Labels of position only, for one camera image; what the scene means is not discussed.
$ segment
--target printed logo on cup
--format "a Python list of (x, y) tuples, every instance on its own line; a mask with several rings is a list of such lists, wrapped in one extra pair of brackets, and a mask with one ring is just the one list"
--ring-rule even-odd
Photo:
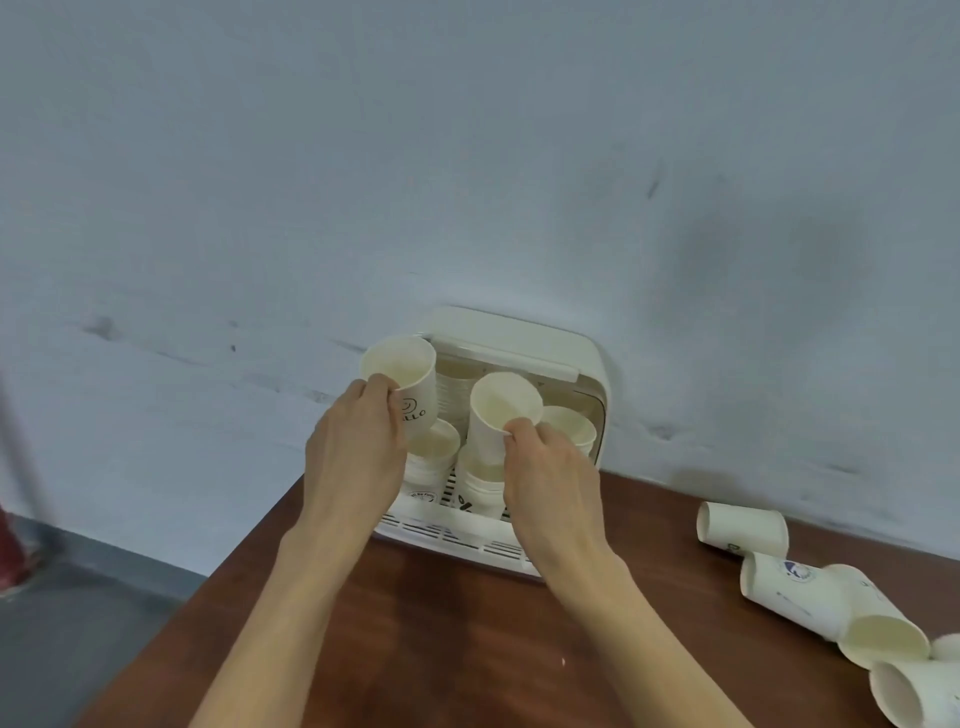
[(418, 420), (426, 414), (425, 409), (417, 409), (417, 401), (408, 397), (403, 401), (403, 422), (409, 423)]
[(791, 579), (801, 583), (811, 581), (816, 576), (808, 567), (798, 564), (796, 561), (784, 561), (782, 569)]

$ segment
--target cup dispenser rack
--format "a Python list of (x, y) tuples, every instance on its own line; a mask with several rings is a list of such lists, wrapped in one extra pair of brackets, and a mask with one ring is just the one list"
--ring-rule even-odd
[[(456, 306), (433, 309), (418, 333), (439, 359), (482, 364), (487, 371), (526, 376), (544, 404), (577, 410), (597, 428), (590, 459), (598, 466), (606, 442), (610, 384), (600, 351), (580, 334)], [(400, 494), (375, 533), (497, 569), (539, 577), (505, 512), (500, 520), (450, 506), (451, 470), (439, 503)]]

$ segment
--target right hand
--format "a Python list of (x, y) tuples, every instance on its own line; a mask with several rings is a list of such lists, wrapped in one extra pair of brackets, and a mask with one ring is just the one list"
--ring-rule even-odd
[(547, 423), (525, 419), (504, 427), (504, 500), (523, 550), (551, 580), (590, 569), (609, 551), (600, 473), (569, 439)]

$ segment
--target hand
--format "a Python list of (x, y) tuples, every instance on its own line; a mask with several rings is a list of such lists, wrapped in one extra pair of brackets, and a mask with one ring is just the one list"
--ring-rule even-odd
[(504, 500), (517, 539), (551, 581), (590, 568), (610, 550), (604, 533), (600, 473), (565, 435), (525, 418), (505, 429)]
[(317, 423), (306, 444), (298, 521), (307, 539), (332, 534), (362, 548), (394, 502), (407, 457), (394, 389), (383, 375), (357, 379)]

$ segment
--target forearm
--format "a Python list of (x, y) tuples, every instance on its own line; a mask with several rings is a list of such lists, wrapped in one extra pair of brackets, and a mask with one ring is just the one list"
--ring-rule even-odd
[(295, 528), (191, 728), (300, 726), (333, 600), (356, 557), (307, 543)]
[(635, 725), (749, 728), (612, 551), (591, 557), (579, 573), (554, 578), (551, 588), (590, 635)]

